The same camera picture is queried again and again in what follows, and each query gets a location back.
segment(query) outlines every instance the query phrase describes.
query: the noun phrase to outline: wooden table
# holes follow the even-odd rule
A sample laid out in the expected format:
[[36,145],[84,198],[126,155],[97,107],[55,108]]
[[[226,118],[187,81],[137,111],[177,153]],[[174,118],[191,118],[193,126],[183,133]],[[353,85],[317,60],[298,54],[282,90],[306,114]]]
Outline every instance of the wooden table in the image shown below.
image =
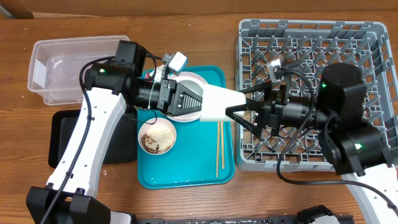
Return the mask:
[[[398,58],[397,11],[230,14],[217,16],[142,16],[0,21],[0,223],[32,223],[25,205],[30,186],[44,187],[52,115],[79,105],[47,106],[27,89],[27,71],[38,40],[97,35],[127,35],[155,55],[181,51],[190,65],[217,65],[234,88],[234,42],[246,18],[380,21],[389,31]],[[291,179],[338,179],[332,172],[286,174]],[[324,204],[335,214],[364,223],[345,186],[296,186],[270,172],[236,169],[224,185],[147,190],[138,182],[137,163],[104,166],[98,199],[112,210],[139,218],[266,217],[295,214]]]

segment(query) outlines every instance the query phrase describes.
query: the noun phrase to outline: blue tray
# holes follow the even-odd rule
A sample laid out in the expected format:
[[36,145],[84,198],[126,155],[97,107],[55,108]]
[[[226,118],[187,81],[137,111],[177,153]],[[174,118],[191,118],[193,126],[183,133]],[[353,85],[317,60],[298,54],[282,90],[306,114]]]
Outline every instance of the blue tray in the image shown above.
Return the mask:
[[[223,71],[216,66],[188,67],[184,71],[202,76],[209,84],[225,87]],[[151,111],[139,111],[139,120],[154,118]],[[171,150],[163,155],[146,153],[137,144],[138,180],[148,189],[186,187],[208,184],[224,184],[233,177],[235,164],[233,158],[231,124],[224,122],[224,162],[216,178],[217,123],[199,122],[179,123],[171,121],[177,130],[177,139]]]

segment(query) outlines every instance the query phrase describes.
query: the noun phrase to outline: gray dish rack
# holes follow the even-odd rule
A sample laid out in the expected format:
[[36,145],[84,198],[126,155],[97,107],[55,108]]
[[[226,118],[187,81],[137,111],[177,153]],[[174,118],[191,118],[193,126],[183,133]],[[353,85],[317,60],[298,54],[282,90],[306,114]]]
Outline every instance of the gray dish rack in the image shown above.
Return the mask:
[[[300,60],[302,71],[313,83],[315,91],[322,70],[328,64],[345,62],[362,68],[368,86],[364,117],[384,133],[384,139],[396,156],[398,119],[394,105],[398,107],[397,76],[384,24],[244,19],[239,23],[237,40],[234,65],[237,90],[264,82],[268,76],[265,64],[278,55],[287,60]],[[308,88],[300,78],[292,82],[290,94],[309,96]],[[257,92],[246,97],[261,100],[264,96]],[[246,113],[245,119],[252,121],[253,118],[254,113]],[[269,131],[263,130],[265,141],[259,142],[235,123],[235,162],[239,169],[276,170],[278,157],[289,142],[271,137]],[[294,131],[284,129],[280,135],[291,136]],[[312,130],[296,140],[294,148],[283,158],[282,171],[333,171],[333,166],[322,155],[317,134]]]

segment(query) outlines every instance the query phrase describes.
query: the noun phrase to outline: transparent plastic container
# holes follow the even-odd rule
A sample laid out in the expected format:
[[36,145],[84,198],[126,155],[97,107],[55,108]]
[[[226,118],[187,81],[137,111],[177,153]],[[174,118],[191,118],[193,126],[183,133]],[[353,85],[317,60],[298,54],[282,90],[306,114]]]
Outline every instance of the transparent plastic container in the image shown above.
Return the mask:
[[79,72],[86,63],[113,56],[125,35],[41,40],[30,58],[27,88],[46,105],[81,103]]

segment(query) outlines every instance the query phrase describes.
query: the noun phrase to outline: chopsticks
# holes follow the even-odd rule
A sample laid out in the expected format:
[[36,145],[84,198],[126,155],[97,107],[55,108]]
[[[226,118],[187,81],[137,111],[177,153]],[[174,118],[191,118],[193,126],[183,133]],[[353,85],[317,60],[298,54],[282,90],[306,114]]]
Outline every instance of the chopsticks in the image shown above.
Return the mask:
[[221,129],[221,168],[225,169],[224,160],[224,122],[217,124],[217,157],[216,157],[216,177],[218,178],[218,167],[220,166],[220,129]]

